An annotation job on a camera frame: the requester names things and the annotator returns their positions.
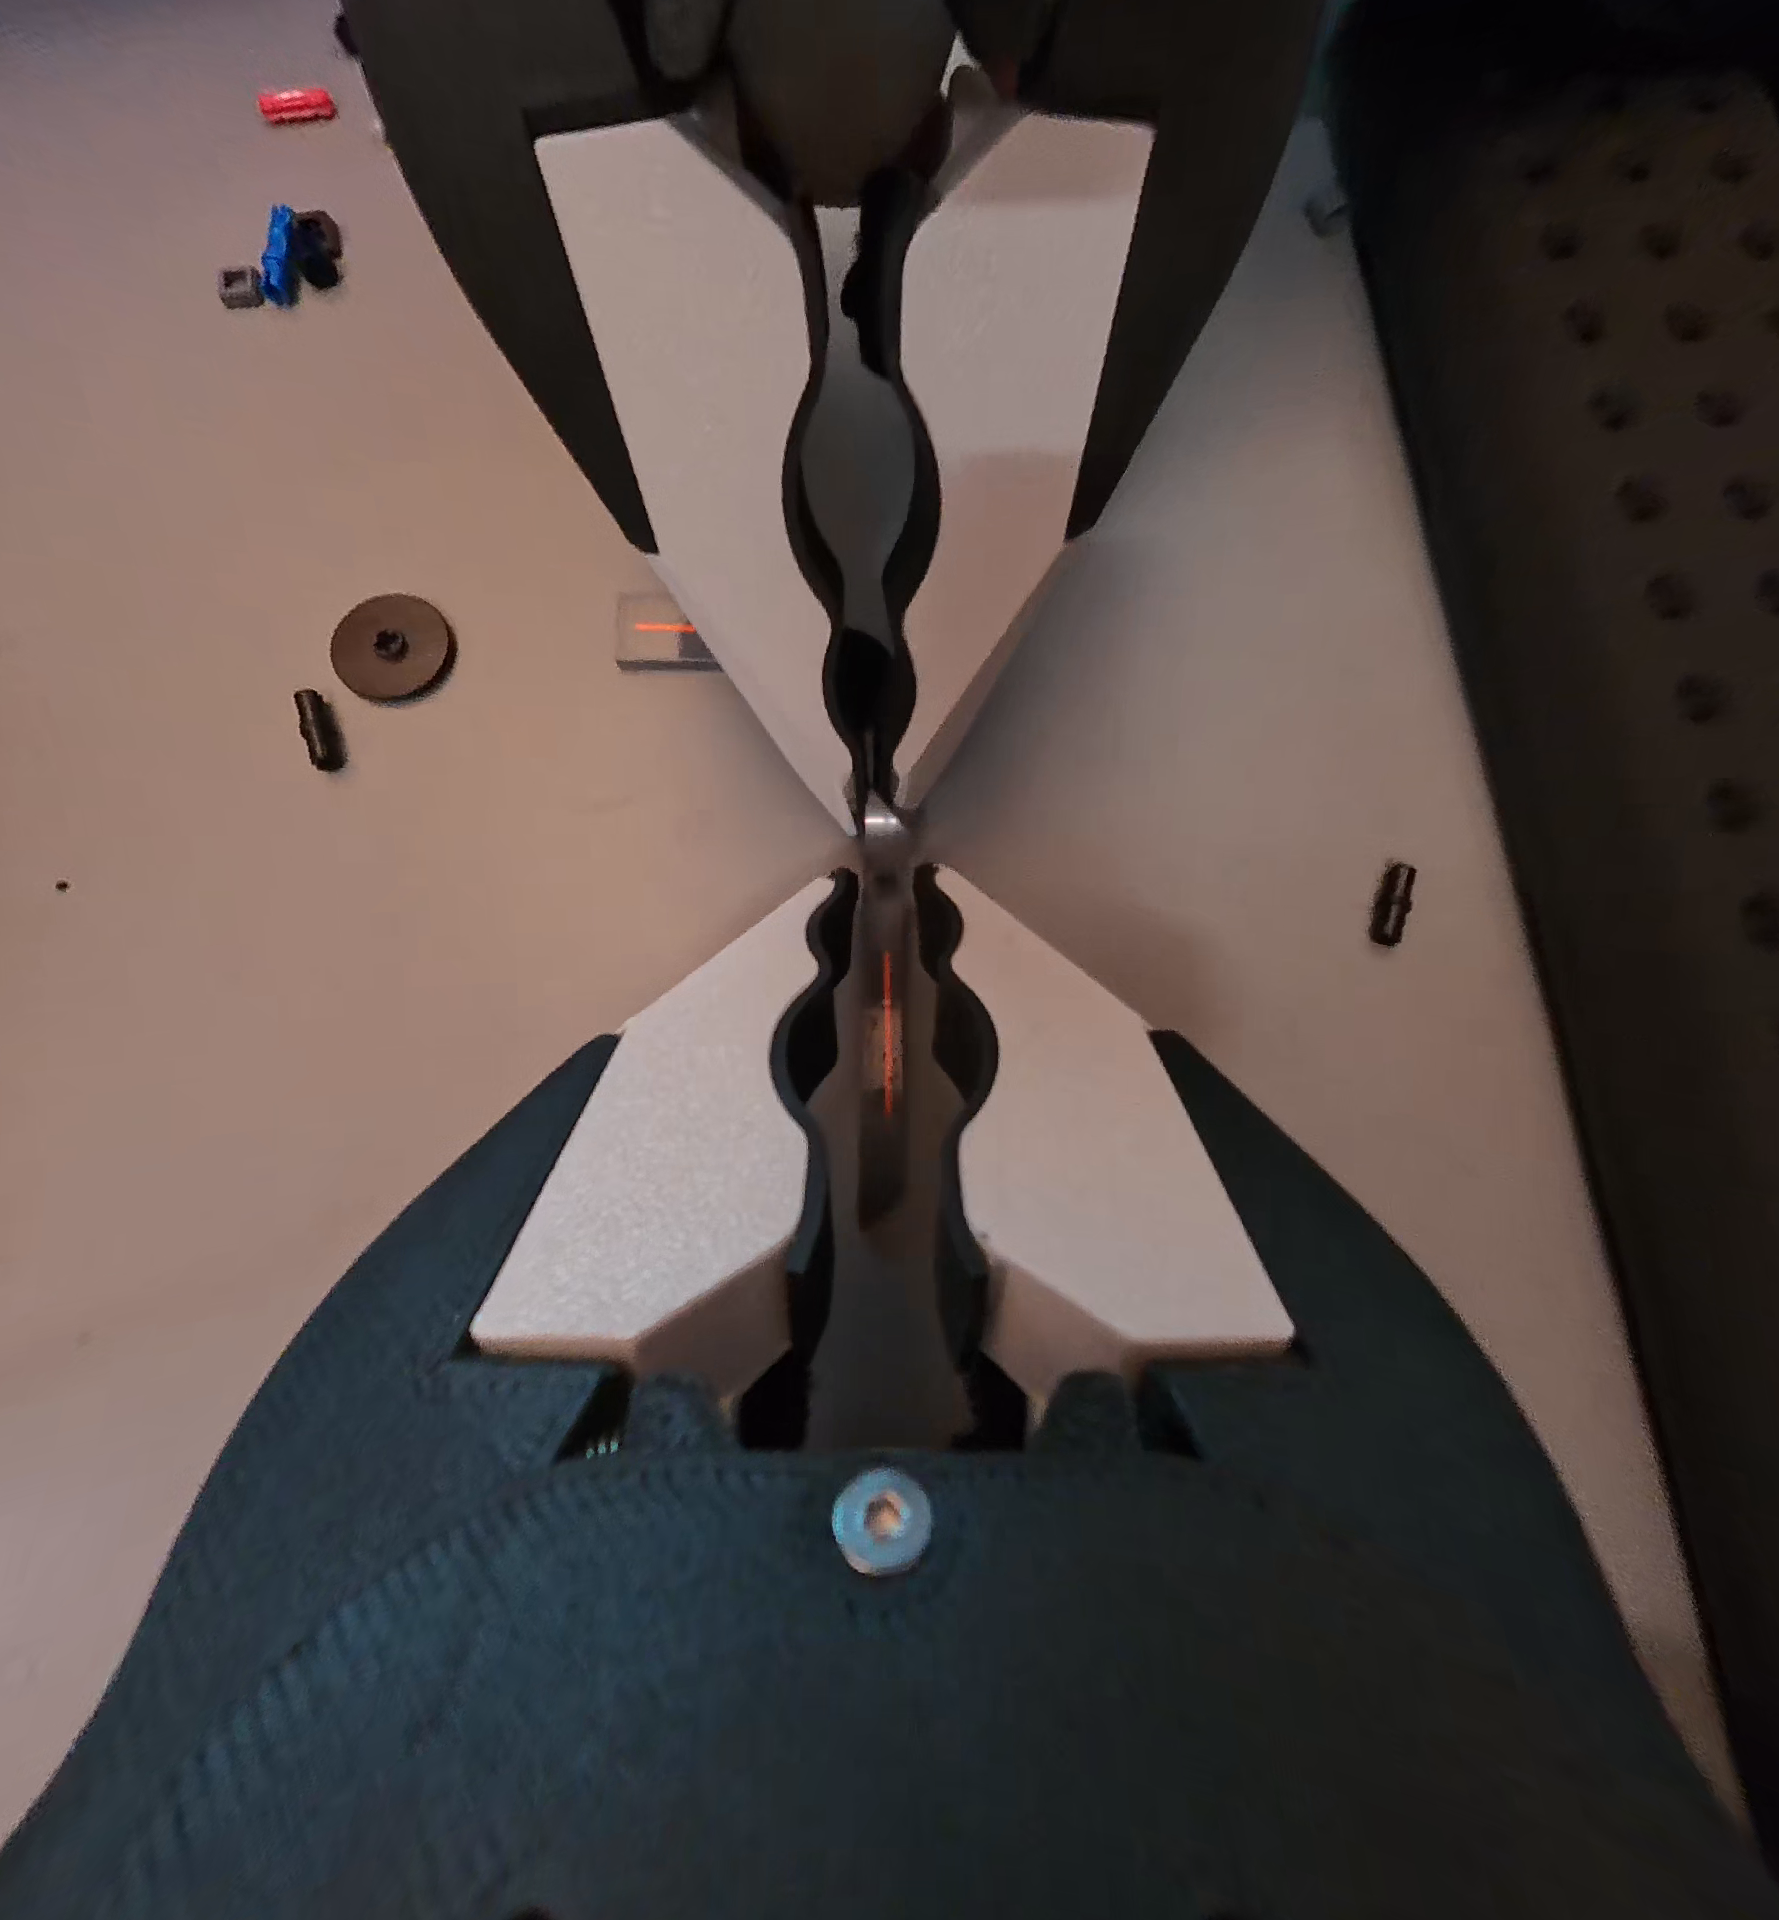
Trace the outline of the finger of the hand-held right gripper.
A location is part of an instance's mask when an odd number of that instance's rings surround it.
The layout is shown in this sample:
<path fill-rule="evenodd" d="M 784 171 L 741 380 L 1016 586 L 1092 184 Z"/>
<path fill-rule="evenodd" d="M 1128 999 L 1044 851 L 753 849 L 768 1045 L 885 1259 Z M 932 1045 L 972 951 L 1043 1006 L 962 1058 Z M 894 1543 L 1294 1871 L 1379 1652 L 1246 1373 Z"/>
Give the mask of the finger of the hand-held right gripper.
<path fill-rule="evenodd" d="M 855 755 L 825 685 L 844 595 L 804 491 L 829 356 L 815 217 L 685 115 L 543 137 L 534 153 L 652 567 L 792 771 L 855 828 Z"/>
<path fill-rule="evenodd" d="M 904 616 L 906 810 L 944 776 L 1066 551 L 1150 148 L 1134 121 L 956 112 L 904 260 L 901 371 L 940 470 L 940 535 Z"/>

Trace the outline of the grey lego tile orange stripe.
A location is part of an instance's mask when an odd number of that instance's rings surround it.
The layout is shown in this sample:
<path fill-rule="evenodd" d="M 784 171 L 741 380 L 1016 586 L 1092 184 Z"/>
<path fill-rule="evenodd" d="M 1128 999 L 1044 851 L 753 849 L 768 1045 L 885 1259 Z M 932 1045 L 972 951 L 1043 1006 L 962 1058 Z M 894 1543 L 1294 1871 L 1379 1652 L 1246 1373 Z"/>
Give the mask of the grey lego tile orange stripe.
<path fill-rule="evenodd" d="M 717 660 L 689 614 L 668 595 L 621 595 L 614 660 L 623 672 L 717 672 Z"/>
<path fill-rule="evenodd" d="M 868 864 L 855 933 L 857 1223 L 867 1233 L 901 1207 L 909 1188 L 913 925 L 906 864 Z"/>

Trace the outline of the black lego wheel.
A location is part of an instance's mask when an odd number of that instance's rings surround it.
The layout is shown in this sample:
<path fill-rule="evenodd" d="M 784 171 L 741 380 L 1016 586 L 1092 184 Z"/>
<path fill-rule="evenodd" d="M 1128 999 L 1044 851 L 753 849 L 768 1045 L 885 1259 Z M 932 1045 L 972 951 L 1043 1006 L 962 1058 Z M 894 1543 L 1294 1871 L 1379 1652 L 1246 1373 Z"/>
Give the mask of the black lego wheel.
<path fill-rule="evenodd" d="M 844 627 L 829 642 L 825 701 L 852 758 L 891 765 L 917 702 L 913 660 L 901 642 Z"/>

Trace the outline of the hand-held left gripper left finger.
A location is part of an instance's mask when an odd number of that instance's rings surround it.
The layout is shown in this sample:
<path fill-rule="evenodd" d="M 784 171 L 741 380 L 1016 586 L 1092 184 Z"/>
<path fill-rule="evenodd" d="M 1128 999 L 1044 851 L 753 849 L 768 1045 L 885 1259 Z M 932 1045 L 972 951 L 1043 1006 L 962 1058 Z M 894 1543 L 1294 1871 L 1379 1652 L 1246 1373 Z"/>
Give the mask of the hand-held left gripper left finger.
<path fill-rule="evenodd" d="M 833 870 L 645 1006 L 503 1259 L 496 1355 L 753 1389 L 829 1322 L 829 1145 L 860 874 Z"/>

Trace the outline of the black lego disc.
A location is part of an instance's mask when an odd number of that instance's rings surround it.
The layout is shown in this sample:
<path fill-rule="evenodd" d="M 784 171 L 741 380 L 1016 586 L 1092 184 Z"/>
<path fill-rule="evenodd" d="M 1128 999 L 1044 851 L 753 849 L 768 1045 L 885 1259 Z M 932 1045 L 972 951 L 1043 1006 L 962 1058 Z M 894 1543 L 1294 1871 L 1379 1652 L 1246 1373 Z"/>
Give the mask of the black lego disc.
<path fill-rule="evenodd" d="M 418 595 L 376 595 L 330 637 L 330 669 L 372 706 L 406 706 L 440 687 L 458 658 L 443 609 Z"/>

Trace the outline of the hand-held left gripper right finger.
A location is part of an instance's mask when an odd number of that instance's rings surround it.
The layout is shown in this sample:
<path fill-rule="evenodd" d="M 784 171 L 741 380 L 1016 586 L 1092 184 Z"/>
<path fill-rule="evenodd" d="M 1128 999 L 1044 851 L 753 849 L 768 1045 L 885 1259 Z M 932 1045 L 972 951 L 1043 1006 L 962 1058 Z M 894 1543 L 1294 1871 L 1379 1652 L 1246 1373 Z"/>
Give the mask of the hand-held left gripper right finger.
<path fill-rule="evenodd" d="M 1277 1359 L 1290 1308 L 1123 999 L 951 869 L 913 882 L 933 1058 L 951 1359 L 1008 1380 Z"/>

